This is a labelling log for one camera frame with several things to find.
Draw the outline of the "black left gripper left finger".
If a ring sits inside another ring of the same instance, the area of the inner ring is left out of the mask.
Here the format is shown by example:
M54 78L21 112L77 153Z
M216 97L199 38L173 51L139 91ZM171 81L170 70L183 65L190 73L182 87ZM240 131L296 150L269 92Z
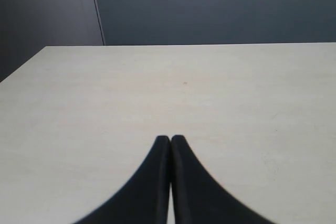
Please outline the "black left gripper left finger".
M171 142L160 135L123 187L77 223L167 223L170 182Z

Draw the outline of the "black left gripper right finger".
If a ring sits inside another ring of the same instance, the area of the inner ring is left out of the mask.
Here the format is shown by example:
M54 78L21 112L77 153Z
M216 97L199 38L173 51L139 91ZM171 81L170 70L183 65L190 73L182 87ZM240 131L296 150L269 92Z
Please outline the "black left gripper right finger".
M176 223L272 223L228 193L204 168L186 138L171 139Z

